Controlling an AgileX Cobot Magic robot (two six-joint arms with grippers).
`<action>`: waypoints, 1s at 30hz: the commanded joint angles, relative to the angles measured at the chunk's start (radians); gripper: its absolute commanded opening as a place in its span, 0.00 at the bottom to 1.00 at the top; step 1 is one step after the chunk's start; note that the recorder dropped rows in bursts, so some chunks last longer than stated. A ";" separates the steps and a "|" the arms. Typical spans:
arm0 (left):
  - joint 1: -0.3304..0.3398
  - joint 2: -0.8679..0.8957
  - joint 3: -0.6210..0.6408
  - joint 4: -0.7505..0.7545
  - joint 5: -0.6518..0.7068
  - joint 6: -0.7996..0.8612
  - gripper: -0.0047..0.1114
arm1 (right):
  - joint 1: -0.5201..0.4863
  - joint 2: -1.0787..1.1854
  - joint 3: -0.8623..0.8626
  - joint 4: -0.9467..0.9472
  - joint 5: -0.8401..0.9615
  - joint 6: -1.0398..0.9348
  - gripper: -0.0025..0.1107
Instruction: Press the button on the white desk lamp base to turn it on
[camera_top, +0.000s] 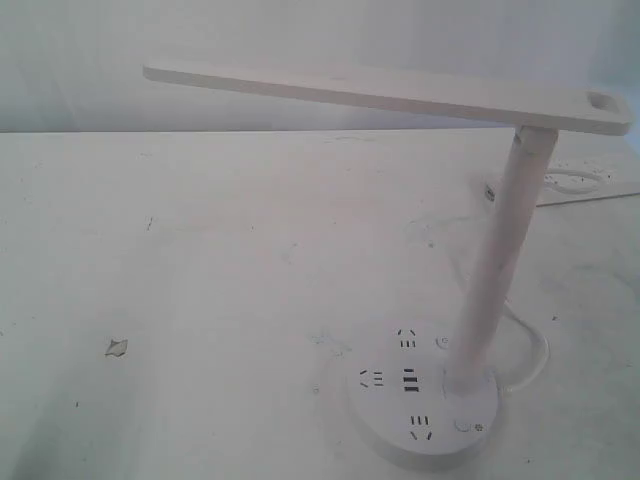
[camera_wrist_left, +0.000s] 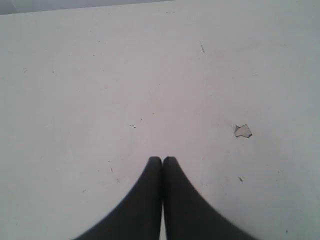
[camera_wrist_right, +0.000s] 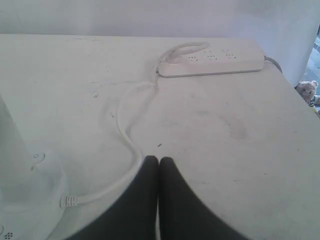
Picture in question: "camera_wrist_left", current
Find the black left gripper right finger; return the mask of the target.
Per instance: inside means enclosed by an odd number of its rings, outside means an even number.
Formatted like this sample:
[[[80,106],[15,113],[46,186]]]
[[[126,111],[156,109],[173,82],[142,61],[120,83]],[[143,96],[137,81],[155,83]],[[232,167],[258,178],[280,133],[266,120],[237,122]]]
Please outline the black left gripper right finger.
[[[177,159],[163,160],[163,207],[168,240],[253,240],[193,187]]]

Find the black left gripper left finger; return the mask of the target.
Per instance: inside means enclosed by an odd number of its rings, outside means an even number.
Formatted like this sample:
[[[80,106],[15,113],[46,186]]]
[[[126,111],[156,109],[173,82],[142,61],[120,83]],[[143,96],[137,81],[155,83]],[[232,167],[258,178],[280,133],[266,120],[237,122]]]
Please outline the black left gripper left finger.
[[[162,160],[152,156],[120,203],[77,239],[158,240],[162,206]]]

